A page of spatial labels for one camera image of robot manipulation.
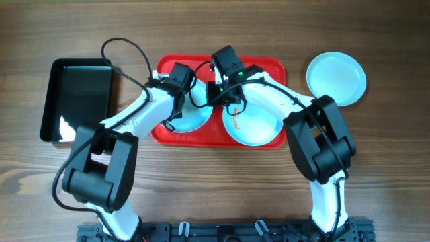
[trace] white plate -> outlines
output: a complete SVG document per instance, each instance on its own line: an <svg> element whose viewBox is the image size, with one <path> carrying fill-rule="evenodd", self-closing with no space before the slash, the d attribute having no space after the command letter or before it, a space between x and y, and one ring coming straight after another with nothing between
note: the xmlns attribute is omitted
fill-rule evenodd
<svg viewBox="0 0 430 242"><path fill-rule="evenodd" d="M238 113L243 110L243 102L232 104L229 108L231 114ZM228 114L227 107L224 107L222 121L235 141L249 146L269 143L281 132L283 125L264 109L251 103L247 103L243 113L235 116Z"/></svg>
<svg viewBox="0 0 430 242"><path fill-rule="evenodd" d="M327 52L313 59L306 80L315 97L329 95L339 106L355 103L366 90L363 68L352 57L339 52Z"/></svg>
<svg viewBox="0 0 430 242"><path fill-rule="evenodd" d="M197 84L191 90L191 94L193 95L193 100L197 105L202 105L207 102L206 85L202 81L197 80ZM185 97L185 103L183 104L182 118L174 119L170 124L175 127L175 132L178 133L195 131L209 120L212 110L212 106L206 106L204 108L194 107L189 99L189 95L187 94Z"/></svg>

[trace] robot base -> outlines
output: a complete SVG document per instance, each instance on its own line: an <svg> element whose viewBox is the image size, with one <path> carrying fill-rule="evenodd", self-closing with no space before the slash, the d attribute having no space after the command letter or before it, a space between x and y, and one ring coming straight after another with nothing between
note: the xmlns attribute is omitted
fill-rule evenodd
<svg viewBox="0 0 430 242"><path fill-rule="evenodd" d="M311 219L287 220L282 223L265 223L273 242L323 242ZM142 232L133 241L146 242L262 242L253 223L212 223L171 225L170 223L142 223ZM103 232L102 225L78 226L77 242L114 242ZM375 242L372 220L350 218L346 232L336 242Z"/></svg>

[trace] plate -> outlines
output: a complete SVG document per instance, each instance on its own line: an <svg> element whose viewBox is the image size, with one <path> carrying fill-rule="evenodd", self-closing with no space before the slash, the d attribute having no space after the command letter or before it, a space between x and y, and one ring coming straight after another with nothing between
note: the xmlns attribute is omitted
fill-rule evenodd
<svg viewBox="0 0 430 242"><path fill-rule="evenodd" d="M231 114L243 110L241 104L232 104L229 107ZM264 145L272 141L282 130L282 122L277 120L263 108L247 103L245 111L231 116L227 107L222 111L222 121L227 133L235 141L249 146Z"/></svg>
<svg viewBox="0 0 430 242"><path fill-rule="evenodd" d="M361 65L340 52L327 52L313 59L306 81L315 97L328 95L339 106L355 103L366 90L366 76Z"/></svg>
<svg viewBox="0 0 430 242"><path fill-rule="evenodd" d="M207 102L206 85L197 80L196 86L191 90L193 100L197 105L202 105ZM189 99L187 94L185 103L182 109L182 118L174 119L169 124L175 127L177 133L186 133L197 130L205 124L212 114L213 107L206 106L204 108L196 108Z"/></svg>

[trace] wooden table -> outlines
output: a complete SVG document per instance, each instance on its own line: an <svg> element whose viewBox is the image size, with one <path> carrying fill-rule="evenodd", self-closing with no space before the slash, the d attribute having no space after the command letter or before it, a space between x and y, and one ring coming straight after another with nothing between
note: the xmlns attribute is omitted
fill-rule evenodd
<svg viewBox="0 0 430 242"><path fill-rule="evenodd" d="M138 43L153 67L165 54L212 54L227 44L239 55L278 58L288 87L305 95L312 58L327 51L353 56L368 90L341 108L357 144L347 211L374 219L378 241L430 239L427 1L93 2L0 5L0 241L73 241L77 225L95 222L52 200L52 179L70 145L43 143L38 134L52 62L99 58L101 44L114 36ZM146 81L133 47L112 43L107 55ZM120 87L120 103L140 92L129 81ZM62 190L60 198L80 205ZM143 221L172 223L307 218L312 209L288 144L206 149L147 137L130 199Z"/></svg>

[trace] red tray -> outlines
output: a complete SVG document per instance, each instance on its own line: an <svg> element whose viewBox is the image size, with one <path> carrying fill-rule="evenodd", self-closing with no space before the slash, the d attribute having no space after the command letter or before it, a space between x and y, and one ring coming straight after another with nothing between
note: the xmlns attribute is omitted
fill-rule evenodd
<svg viewBox="0 0 430 242"><path fill-rule="evenodd" d="M192 54L168 54L160 59L157 64L159 73L170 73L173 65L176 62L183 63L195 69L203 61L211 61L210 56L192 55ZM277 82L285 85L286 74L284 66L275 58L264 57L239 57L246 66L256 64L263 67L270 76ZM207 67L202 67L197 72L198 79L204 83L215 81L215 73ZM150 135L163 145L180 145L180 146L197 146L197 147L232 147L246 149L276 149L280 147L286 140L285 132L273 139L271 142L258 147L250 147L242 145L235 141L227 133L222 122L222 107L214 107L209 120L199 129L185 134L177 134L169 132L163 126L157 125Z"/></svg>

